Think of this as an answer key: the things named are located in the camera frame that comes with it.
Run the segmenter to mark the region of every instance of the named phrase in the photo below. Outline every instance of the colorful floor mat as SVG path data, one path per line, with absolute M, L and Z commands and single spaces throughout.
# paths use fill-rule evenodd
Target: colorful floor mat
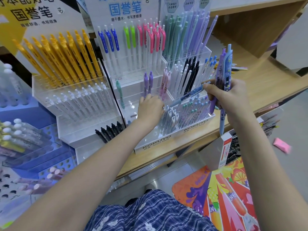
M 205 166 L 175 183 L 172 192 L 220 231 L 259 230 L 241 158 L 212 172 Z

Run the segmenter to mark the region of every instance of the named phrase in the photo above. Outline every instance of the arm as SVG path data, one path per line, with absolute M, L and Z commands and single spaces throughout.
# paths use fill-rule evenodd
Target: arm
M 138 119 L 56 183 L 7 230 L 83 230 L 136 145 L 158 124 L 163 102 L 142 97 Z
M 245 83 L 234 79 L 229 92 L 210 84 L 204 88 L 220 101 L 237 133 L 261 230 L 308 230 L 308 205 L 281 167 L 256 121 Z

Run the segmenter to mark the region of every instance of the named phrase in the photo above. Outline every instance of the pink eraser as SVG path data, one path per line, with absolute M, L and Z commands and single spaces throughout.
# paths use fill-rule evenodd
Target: pink eraser
M 279 138 L 275 138 L 273 145 L 278 147 L 281 151 L 283 151 L 286 154 L 290 154 L 291 152 L 292 147 Z

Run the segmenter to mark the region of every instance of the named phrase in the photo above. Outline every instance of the hand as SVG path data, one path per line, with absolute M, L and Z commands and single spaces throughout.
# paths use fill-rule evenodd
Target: hand
M 164 102 L 158 96 L 148 94 L 146 98 L 141 97 L 138 107 L 137 121 L 141 123 L 142 127 L 147 128 L 151 132 L 160 121 L 163 110 Z
M 231 90 L 226 92 L 214 85 L 215 80 L 209 80 L 211 84 L 203 84 L 203 89 L 207 91 L 209 99 L 212 101 L 214 96 L 226 111 L 228 121 L 234 128 L 245 121 L 255 120 L 256 117 L 252 112 L 249 104 L 246 84 L 242 80 L 232 79 Z

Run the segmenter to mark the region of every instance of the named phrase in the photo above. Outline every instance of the left hand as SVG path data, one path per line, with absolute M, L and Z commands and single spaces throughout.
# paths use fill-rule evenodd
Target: left hand
M 146 98 L 141 97 L 138 107 L 138 118 L 137 121 L 142 124 L 143 127 L 151 132 L 154 127 L 160 121 L 163 110 L 164 102 L 162 102 L 158 96 L 152 96 L 148 94 Z

